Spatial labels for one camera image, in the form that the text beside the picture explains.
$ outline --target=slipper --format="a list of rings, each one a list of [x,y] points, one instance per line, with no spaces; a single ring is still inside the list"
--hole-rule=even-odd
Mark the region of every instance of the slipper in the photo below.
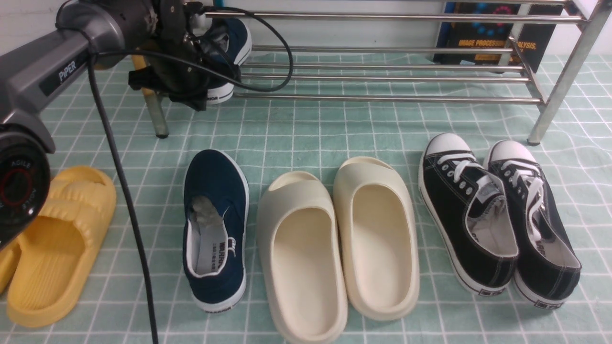
[[[40,214],[17,237],[21,258],[7,297],[12,321],[42,327],[74,308],[116,203],[113,181],[101,171],[79,166],[55,177]]]
[[[380,160],[351,158],[336,175],[334,205],[352,305],[378,321],[407,315],[419,297],[419,257],[406,184]]]
[[[9,285],[10,279],[13,278],[20,255],[21,250],[17,240],[13,240],[13,242],[0,251],[0,294]]]
[[[272,320],[290,343],[331,343],[348,301],[334,206],[312,174],[289,172],[259,202],[257,243]]]

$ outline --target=shoe rack leg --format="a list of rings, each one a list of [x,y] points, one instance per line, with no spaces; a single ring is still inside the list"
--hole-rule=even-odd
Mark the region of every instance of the shoe rack leg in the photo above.
[[[137,70],[147,66],[146,61],[142,56],[132,56],[132,62],[134,63],[134,68]],[[147,104],[147,110],[149,111],[151,122],[153,122],[155,135],[159,138],[168,137],[168,124],[166,123],[166,118],[163,115],[161,97],[154,91],[146,88],[143,88],[143,96],[144,101]]]
[[[565,96],[569,92],[580,68],[591,52],[599,34],[612,12],[612,0],[598,0],[589,21],[583,26],[582,33],[578,39],[572,54],[570,55],[563,71],[550,93],[548,101],[540,111],[540,117],[535,122],[534,128],[527,139],[531,146],[537,146],[542,141],[554,116],[561,107]]]

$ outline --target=cream slide sandal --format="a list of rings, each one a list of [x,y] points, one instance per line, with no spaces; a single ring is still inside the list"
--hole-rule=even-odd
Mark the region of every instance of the cream slide sandal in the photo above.
[[[272,320],[292,344],[331,343],[348,301],[334,206],[312,174],[278,177],[259,201],[257,244]]]
[[[346,290],[368,318],[407,315],[419,297],[414,212],[400,175],[370,158],[347,160],[334,181]]]

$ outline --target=black canvas sneaker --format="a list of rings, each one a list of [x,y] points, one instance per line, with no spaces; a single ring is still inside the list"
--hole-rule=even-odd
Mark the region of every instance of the black canvas sneaker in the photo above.
[[[522,144],[496,143],[485,168],[503,180],[520,256],[514,281],[536,307],[559,308],[580,279],[574,254],[540,165]]]
[[[481,296],[501,294],[518,258],[503,184],[457,135],[434,137],[419,166],[419,189],[459,282]]]

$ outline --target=metal shoe rack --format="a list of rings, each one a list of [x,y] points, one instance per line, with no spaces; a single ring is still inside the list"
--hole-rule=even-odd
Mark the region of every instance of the metal shoe rack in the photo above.
[[[481,2],[481,0],[462,0],[462,2]],[[603,29],[610,13],[612,0],[598,0],[590,15],[584,7],[575,0],[487,0],[486,2],[520,4],[516,15],[489,15],[489,14],[356,14],[356,13],[295,13],[295,12],[257,12],[256,14],[266,20],[371,20],[371,21],[438,21],[438,22],[478,22],[478,23],[513,23],[514,26],[504,48],[354,48],[354,47],[292,47],[294,53],[406,53],[406,54],[499,54],[499,65],[435,65],[435,64],[348,64],[348,63],[296,63],[297,70],[388,70],[388,71],[453,71],[453,72],[512,72],[518,76],[349,76],[340,74],[306,74],[296,73],[294,81],[383,81],[390,83],[520,83],[525,84],[531,97],[449,97],[449,96],[422,96],[422,95],[349,95],[349,94],[287,94],[281,92],[257,93],[240,92],[235,97],[249,99],[269,100],[313,100],[313,101],[339,101],[339,102],[434,102],[434,103],[493,103],[535,105],[540,116],[535,123],[528,138],[528,143],[538,145],[542,140],[548,126],[552,122],[561,103],[567,95],[574,79],[585,62],[597,37]],[[528,15],[532,5],[563,5],[567,15],[546,16]],[[207,13],[211,18],[241,17],[236,13],[215,12]],[[517,43],[523,25],[530,24],[571,24],[581,31],[571,55],[561,72],[550,95],[546,95],[539,86],[536,75],[525,60]],[[285,51],[283,47],[254,46],[254,51]],[[517,56],[523,63],[521,65],[508,65],[511,56]],[[283,63],[249,62],[244,65],[251,69],[282,69],[288,66]],[[282,80],[282,73],[244,73],[243,79],[251,80]],[[149,106],[151,117],[159,137],[167,136],[168,128],[163,119],[161,108]]]

